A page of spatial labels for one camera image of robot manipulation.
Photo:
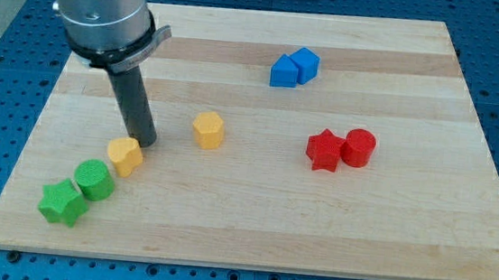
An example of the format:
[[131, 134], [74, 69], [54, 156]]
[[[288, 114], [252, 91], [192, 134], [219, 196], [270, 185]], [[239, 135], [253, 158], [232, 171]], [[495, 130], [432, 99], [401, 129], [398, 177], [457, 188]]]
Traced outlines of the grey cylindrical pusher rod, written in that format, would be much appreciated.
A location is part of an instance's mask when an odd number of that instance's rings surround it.
[[110, 78], [127, 134], [137, 140], [141, 147], [154, 144], [157, 132], [140, 68], [118, 72], [108, 70], [106, 73]]

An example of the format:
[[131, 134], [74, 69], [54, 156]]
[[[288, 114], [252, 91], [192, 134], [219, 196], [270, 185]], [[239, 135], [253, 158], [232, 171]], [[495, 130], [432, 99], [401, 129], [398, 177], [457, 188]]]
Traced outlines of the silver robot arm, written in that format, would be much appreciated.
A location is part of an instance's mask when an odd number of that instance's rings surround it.
[[55, 0], [67, 42], [92, 68], [106, 71], [128, 135], [141, 147], [157, 132], [139, 65], [165, 40], [170, 26], [158, 28], [147, 0]]

